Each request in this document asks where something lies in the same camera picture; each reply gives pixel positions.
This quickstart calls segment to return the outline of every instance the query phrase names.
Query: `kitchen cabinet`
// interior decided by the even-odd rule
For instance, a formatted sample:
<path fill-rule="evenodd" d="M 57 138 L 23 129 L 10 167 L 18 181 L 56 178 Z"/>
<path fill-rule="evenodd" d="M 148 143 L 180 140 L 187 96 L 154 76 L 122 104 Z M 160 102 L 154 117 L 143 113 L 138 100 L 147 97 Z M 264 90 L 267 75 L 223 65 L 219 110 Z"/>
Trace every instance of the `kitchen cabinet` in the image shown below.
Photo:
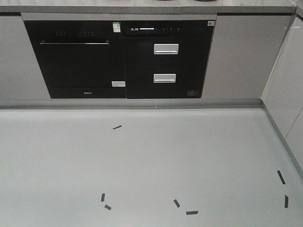
<path fill-rule="evenodd" d="M 0 17 L 0 100 L 50 99 L 20 16 Z"/>
<path fill-rule="evenodd" d="M 284 138 L 303 106 L 303 21 L 296 18 L 263 102 Z"/>
<path fill-rule="evenodd" d="M 303 167 L 303 111 L 296 118 L 293 126 L 291 127 L 286 142 L 294 154 L 297 162 Z"/>
<path fill-rule="evenodd" d="M 291 18 L 219 15 L 202 98 L 260 98 Z"/>

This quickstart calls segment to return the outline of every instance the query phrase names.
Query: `black tape piece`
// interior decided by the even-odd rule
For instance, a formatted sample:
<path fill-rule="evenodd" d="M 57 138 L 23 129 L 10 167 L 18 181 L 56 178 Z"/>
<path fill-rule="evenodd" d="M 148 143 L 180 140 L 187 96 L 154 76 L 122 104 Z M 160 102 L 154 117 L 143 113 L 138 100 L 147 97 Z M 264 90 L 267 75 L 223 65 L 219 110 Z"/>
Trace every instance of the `black tape piece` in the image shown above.
<path fill-rule="evenodd" d="M 102 193 L 102 195 L 101 195 L 101 202 L 104 201 L 104 198 L 105 198 L 105 193 Z"/>
<path fill-rule="evenodd" d="M 280 177 L 280 179 L 282 181 L 282 184 L 286 184 L 285 181 L 284 181 L 284 178 L 283 178 L 283 176 L 282 176 L 282 174 L 280 172 L 280 170 L 278 170 L 278 174 L 279 174 L 279 177 Z"/>
<path fill-rule="evenodd" d="M 180 204 L 178 203 L 177 200 L 174 200 L 174 202 L 175 202 L 175 204 L 176 204 L 177 207 L 180 207 Z"/>
<path fill-rule="evenodd" d="M 186 215 L 197 214 L 198 211 L 186 211 Z"/>
<path fill-rule="evenodd" d="M 288 196 L 287 196 L 287 195 L 284 195 L 284 196 L 285 196 L 284 207 L 285 207 L 285 208 L 288 208 Z"/>
<path fill-rule="evenodd" d="M 111 209 L 112 209 L 110 206 L 108 206 L 108 205 L 106 205 L 106 204 L 105 204 L 105 208 L 108 209 L 108 210 L 111 210 Z"/>
<path fill-rule="evenodd" d="M 113 128 L 113 129 L 118 129 L 118 128 L 121 128 L 121 127 L 122 127 L 122 125 L 119 125 L 119 126 Z"/>

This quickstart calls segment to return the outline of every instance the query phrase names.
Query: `dishwasher handle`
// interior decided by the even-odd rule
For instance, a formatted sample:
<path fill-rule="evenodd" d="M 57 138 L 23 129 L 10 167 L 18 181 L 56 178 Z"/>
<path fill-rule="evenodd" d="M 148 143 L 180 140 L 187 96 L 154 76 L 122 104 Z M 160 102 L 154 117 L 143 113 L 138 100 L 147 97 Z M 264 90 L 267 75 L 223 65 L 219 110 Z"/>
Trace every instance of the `dishwasher handle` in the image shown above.
<path fill-rule="evenodd" d="M 105 45 L 110 47 L 109 40 L 100 40 L 100 41 L 90 41 L 90 40 L 66 40 L 66 41 L 47 41 L 43 40 L 40 42 L 40 45 Z"/>

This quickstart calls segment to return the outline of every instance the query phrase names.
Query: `gray countertop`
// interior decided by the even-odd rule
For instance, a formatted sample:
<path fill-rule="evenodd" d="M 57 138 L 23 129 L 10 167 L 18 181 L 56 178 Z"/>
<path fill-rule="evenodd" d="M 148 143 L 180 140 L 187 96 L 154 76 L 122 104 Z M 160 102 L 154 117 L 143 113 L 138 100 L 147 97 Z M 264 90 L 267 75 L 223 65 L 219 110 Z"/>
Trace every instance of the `gray countertop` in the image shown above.
<path fill-rule="evenodd" d="M 296 13 L 303 17 L 303 0 L 293 0 L 292 2 L 297 5 Z"/>
<path fill-rule="evenodd" d="M 293 13 L 290 0 L 0 0 L 0 12 L 99 14 Z"/>

